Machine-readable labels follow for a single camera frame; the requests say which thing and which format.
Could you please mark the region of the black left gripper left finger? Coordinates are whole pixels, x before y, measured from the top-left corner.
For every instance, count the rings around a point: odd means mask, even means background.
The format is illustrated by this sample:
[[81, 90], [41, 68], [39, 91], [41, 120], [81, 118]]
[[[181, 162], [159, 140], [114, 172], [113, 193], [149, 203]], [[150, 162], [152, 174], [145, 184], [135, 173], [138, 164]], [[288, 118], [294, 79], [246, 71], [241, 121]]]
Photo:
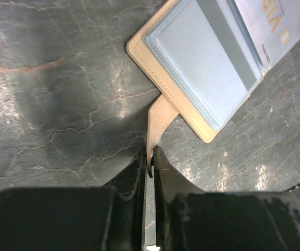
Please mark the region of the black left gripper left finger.
[[0, 250], [143, 250], [146, 150], [100, 187], [0, 191]]

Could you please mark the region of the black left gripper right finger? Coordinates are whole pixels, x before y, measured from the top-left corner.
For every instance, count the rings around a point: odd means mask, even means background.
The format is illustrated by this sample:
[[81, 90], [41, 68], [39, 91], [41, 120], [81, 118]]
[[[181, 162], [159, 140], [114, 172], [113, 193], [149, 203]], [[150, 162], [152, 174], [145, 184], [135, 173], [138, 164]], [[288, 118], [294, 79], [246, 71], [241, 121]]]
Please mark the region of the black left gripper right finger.
[[161, 250], [300, 250], [300, 201], [288, 192], [206, 192], [155, 147]]

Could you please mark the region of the beige card holder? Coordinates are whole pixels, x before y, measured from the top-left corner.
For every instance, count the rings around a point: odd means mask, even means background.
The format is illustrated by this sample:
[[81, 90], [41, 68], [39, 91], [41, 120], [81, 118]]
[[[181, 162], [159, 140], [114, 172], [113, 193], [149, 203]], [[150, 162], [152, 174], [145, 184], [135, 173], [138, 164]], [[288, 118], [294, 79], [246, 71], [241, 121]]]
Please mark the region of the beige card holder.
[[148, 111], [148, 161], [177, 115], [211, 142], [269, 71], [234, 1], [167, 1], [126, 49], [161, 92]]

